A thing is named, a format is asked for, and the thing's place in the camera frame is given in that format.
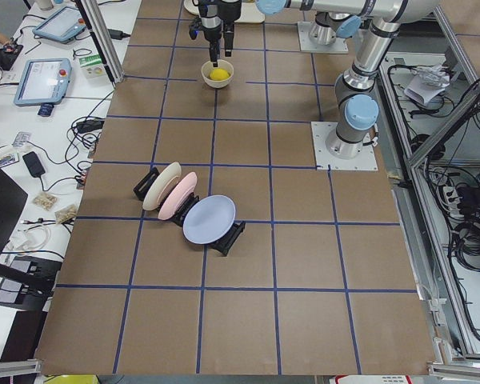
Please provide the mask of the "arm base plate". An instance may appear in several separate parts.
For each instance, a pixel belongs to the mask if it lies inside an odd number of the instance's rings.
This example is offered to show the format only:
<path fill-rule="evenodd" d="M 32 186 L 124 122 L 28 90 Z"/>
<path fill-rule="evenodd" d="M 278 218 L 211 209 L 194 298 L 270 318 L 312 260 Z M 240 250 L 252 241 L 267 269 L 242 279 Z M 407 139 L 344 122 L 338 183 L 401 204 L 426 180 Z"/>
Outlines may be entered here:
<path fill-rule="evenodd" d="M 362 142 L 343 142 L 336 122 L 312 122 L 311 132 L 317 170 L 378 171 L 374 148 L 377 140 L 369 133 Z"/>
<path fill-rule="evenodd" d="M 344 38 L 338 38 L 328 26 L 316 22 L 298 22 L 300 51 L 316 54 L 347 54 L 349 49 Z"/>

